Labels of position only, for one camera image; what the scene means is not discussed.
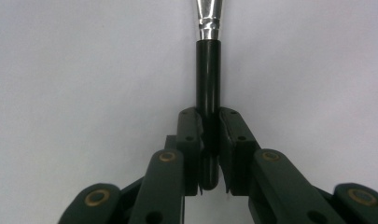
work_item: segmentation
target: white background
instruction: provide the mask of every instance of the white background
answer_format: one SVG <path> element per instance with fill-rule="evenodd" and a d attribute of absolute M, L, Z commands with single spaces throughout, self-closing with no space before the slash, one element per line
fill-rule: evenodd
<path fill-rule="evenodd" d="M 194 0 L 0 0 L 0 223 L 56 223 L 124 188 L 195 104 Z M 225 1 L 222 105 L 328 192 L 378 190 L 378 1 Z M 186 223 L 251 223 L 187 198 Z"/>

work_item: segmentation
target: black mechanical arm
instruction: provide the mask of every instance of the black mechanical arm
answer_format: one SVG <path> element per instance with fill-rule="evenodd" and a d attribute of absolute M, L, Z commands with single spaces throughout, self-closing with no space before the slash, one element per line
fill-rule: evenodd
<path fill-rule="evenodd" d="M 122 190 L 82 190 L 59 223 L 183 223 L 185 196 L 213 189 L 219 165 L 227 192 L 248 196 L 255 223 L 378 223 L 378 192 L 349 183 L 331 195 L 312 186 L 284 154 L 261 149 L 237 111 L 220 107 L 221 0 L 197 3 L 196 106 L 179 113 L 177 134 L 166 137 L 143 178 Z"/>

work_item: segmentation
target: silver ferrule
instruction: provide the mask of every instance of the silver ferrule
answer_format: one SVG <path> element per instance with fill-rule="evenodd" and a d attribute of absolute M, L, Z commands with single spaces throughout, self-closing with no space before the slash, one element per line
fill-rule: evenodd
<path fill-rule="evenodd" d="M 219 39 L 222 0 L 197 0 L 200 40 Z"/>

